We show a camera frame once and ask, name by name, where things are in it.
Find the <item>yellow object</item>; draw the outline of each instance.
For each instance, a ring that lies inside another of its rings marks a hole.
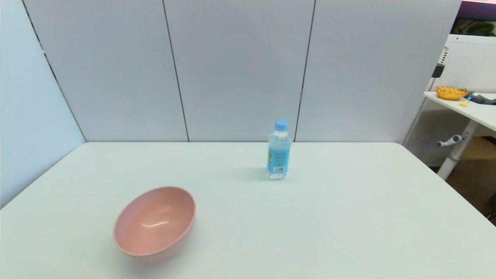
[[[438,86],[435,88],[437,96],[444,100],[458,101],[468,94],[468,90],[456,86]]]

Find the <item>blue bottle cap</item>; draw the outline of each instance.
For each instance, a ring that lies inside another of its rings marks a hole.
[[[275,130],[278,132],[285,132],[288,130],[288,122],[284,119],[276,121]]]

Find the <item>pink bowl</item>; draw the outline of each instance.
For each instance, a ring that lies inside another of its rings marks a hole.
[[[114,226],[114,241],[124,253],[139,260],[163,260],[175,254],[188,238],[195,208],[193,197],[184,189],[148,191],[121,212]]]

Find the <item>plastic bottle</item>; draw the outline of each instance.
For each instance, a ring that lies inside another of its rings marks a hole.
[[[277,120],[275,131],[269,135],[267,172],[270,179],[284,179],[288,174],[291,138],[288,135],[288,122]]]

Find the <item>bowl rim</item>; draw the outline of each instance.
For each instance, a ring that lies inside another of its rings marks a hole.
[[[157,250],[155,252],[152,252],[152,253],[147,253],[147,254],[135,254],[135,253],[131,253],[131,252],[128,252],[126,251],[124,248],[121,247],[121,245],[118,243],[117,241],[117,237],[116,237],[116,229],[117,229],[117,223],[118,221],[120,220],[122,214],[126,211],[126,209],[134,202],[136,201],[137,199],[139,199],[141,196],[144,196],[150,192],[153,192],[153,191],[157,191],[159,189],[164,189],[164,188],[176,188],[176,189],[179,189],[179,190],[182,190],[184,192],[186,192],[189,197],[191,198],[191,200],[193,201],[193,217],[191,218],[191,221],[189,222],[187,228],[184,230],[184,232],[174,241],[172,242],[171,244],[165,246],[164,248],[161,248],[160,250]],[[132,201],[130,201],[125,207],[124,209],[122,209],[121,213],[119,213],[119,216],[117,217],[116,219],[116,222],[114,223],[114,243],[116,244],[116,246],[121,250],[123,251],[124,253],[130,255],[130,256],[134,256],[134,257],[146,257],[146,256],[151,256],[151,255],[155,255],[157,253],[160,253],[164,250],[166,250],[167,248],[173,246],[174,244],[176,244],[180,239],[182,239],[184,237],[185,234],[187,234],[189,232],[189,229],[191,228],[191,226],[193,225],[193,222],[194,222],[194,219],[195,219],[195,216],[196,216],[196,202],[193,198],[193,195],[188,192],[186,189],[183,189],[181,187],[176,187],[176,186],[164,186],[164,187],[158,187],[158,188],[154,188],[154,189],[151,189],[151,190],[148,190],[146,192],[144,192],[143,194],[137,196],[136,198],[134,198]]]

